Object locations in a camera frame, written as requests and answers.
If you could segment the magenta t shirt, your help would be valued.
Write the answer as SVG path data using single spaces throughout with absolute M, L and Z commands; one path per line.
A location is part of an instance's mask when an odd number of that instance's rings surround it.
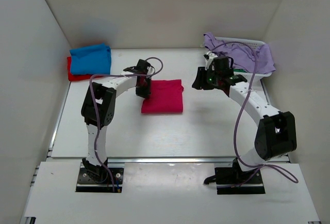
M 145 115 L 182 114 L 184 110 L 181 79 L 156 80 L 151 84 L 151 95 L 141 106 Z

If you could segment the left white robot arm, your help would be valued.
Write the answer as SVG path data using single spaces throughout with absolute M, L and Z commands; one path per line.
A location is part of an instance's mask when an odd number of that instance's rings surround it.
M 111 76 L 101 84 L 90 82 L 81 115 L 88 131 L 88 155 L 82 159 L 87 175 L 96 183 L 108 180 L 114 183 L 106 154 L 107 127 L 114 118 L 116 99 L 134 88 L 137 96 L 148 99 L 151 95 L 151 69 L 149 59 L 140 59 L 135 66 L 125 68 L 120 75 Z

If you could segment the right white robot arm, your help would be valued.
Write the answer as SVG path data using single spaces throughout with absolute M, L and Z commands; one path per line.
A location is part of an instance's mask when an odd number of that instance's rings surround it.
M 237 135 L 234 135 L 236 158 L 227 173 L 238 187 L 248 182 L 270 159 L 297 149 L 294 115 L 282 112 L 261 98 L 252 88 L 252 81 L 241 74 L 235 74 L 234 60 L 228 56 L 217 56 L 212 52 L 204 55 L 205 65 L 198 67 L 192 88 L 196 90 L 222 90 L 230 99 L 240 105 L 239 116 L 246 112 L 257 125 L 253 147 L 239 155 Z

